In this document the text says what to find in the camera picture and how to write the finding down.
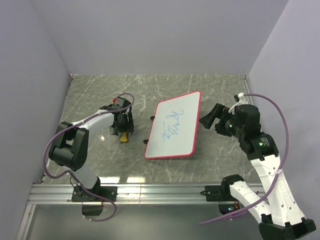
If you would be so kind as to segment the yellow black bone eraser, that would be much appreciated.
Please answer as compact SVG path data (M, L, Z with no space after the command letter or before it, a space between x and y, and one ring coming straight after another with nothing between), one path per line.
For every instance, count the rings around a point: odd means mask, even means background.
M121 143L127 143L128 142L128 132L123 132L121 137L120 137L120 142Z

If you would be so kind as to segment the pink framed whiteboard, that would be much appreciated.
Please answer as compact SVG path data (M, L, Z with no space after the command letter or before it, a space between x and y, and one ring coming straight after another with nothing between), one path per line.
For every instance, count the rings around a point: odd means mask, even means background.
M197 90L157 104L146 143L146 159L189 157L194 153L201 97Z

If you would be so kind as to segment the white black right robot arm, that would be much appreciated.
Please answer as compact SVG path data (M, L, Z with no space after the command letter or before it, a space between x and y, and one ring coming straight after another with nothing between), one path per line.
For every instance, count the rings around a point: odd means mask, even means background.
M315 231L316 224L307 218L295 201L285 175L280 168L281 158L274 139L262 132L260 112L251 104L235 107L234 113L222 104L199 122L223 136L235 137L258 174L264 191L270 191L263 200L249 188L238 174L224 177L220 193L226 200L238 200L258 222L264 240L297 240Z

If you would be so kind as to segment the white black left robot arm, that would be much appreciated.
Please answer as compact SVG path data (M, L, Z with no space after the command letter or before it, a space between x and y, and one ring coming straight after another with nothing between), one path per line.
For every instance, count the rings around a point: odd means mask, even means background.
M70 174L77 183L74 187L75 194L88 202L99 199L113 202L117 194L116 189L105 192L101 187L100 178L86 164L90 137L105 128L109 128L110 134L115 136L132 134L132 104L121 98L120 103L103 106L83 120L73 123L61 122L44 152L51 161L66 169L60 175L52 175L45 169L47 176L58 179Z

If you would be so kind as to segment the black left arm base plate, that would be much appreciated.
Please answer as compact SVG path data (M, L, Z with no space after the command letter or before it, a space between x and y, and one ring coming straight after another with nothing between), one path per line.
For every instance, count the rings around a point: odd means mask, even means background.
M100 186L97 189L84 190L81 186L77 185L73 188L71 201L76 203L105 202L105 199L108 199L115 202L117 193L118 188L116 186Z

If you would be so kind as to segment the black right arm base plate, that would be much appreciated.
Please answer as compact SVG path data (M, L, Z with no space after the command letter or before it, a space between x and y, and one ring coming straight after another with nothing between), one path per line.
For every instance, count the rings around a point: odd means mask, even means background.
M200 194L205 196L207 202L237 201L237 199L231 195L229 185L206 185Z

